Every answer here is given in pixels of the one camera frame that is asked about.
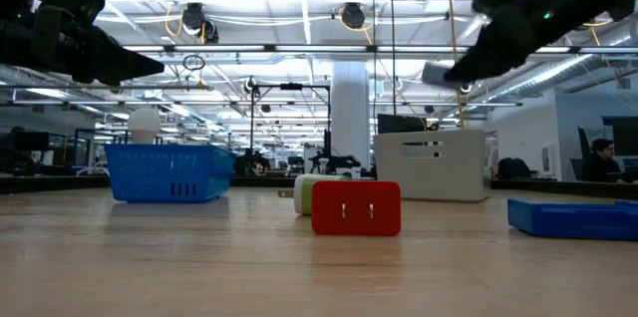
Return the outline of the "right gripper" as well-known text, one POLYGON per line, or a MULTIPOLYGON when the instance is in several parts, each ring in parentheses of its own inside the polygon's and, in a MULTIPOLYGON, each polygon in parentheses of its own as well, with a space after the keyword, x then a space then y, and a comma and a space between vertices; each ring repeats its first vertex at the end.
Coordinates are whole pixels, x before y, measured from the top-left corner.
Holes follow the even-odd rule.
POLYGON ((500 76, 523 65, 527 57, 596 16, 592 0, 514 0, 513 9, 535 32, 515 35, 517 22, 496 17, 481 27, 476 42, 445 72, 446 82, 473 82, 500 76))

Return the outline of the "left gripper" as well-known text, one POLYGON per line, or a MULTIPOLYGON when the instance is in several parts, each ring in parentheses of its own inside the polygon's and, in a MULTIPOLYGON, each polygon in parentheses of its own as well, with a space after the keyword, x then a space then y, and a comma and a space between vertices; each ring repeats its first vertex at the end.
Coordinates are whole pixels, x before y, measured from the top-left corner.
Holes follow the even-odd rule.
POLYGON ((83 25, 60 8, 9 18, 9 64, 87 84, 116 85, 163 72, 163 63, 124 48, 101 28, 83 25))

